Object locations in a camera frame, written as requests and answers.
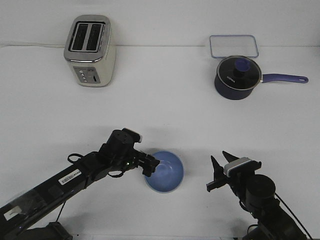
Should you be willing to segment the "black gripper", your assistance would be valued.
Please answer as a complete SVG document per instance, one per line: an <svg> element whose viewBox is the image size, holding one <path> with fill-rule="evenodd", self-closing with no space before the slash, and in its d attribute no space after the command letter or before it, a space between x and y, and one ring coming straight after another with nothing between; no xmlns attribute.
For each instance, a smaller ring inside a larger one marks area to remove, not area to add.
<svg viewBox="0 0 320 240"><path fill-rule="evenodd" d="M130 135L115 129L112 131L106 143L98 151L98 155L111 172L122 173L137 167L142 167L142 174L150 177L160 163L159 160L150 154L134 149L134 142Z"/></svg>
<svg viewBox="0 0 320 240"><path fill-rule="evenodd" d="M227 151L222 151L228 163L239 159ZM246 208L273 208L276 205L276 186L273 180L263 174L256 174L255 171L262 167L262 163L255 165L249 163L231 172L231 176L224 174L224 168L211 155L213 166L213 181L206 184L208 192L229 185L232 192L239 198Z"/></svg>

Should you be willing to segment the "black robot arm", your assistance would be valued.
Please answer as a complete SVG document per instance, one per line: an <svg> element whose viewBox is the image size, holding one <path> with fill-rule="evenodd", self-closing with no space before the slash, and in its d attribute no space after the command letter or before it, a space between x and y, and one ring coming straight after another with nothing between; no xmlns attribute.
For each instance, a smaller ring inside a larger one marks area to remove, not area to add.
<svg viewBox="0 0 320 240"><path fill-rule="evenodd" d="M9 201L0 209L0 238L2 240L71 240L73 236L58 222L31 228L47 214L92 183L119 171L118 177L129 170L142 167L150 177L160 161L138 151L140 134L128 129L113 130L99 151L76 154L71 166Z"/></svg>
<svg viewBox="0 0 320 240"><path fill-rule="evenodd" d="M285 202L276 193L274 181L266 175L257 174L260 161L237 157L226 151L227 160L221 166L212 156L213 181L206 184L208 192L229 185L239 199L240 207L257 220L248 229L244 240L310 240L310 233L291 209L284 211Z"/></svg>

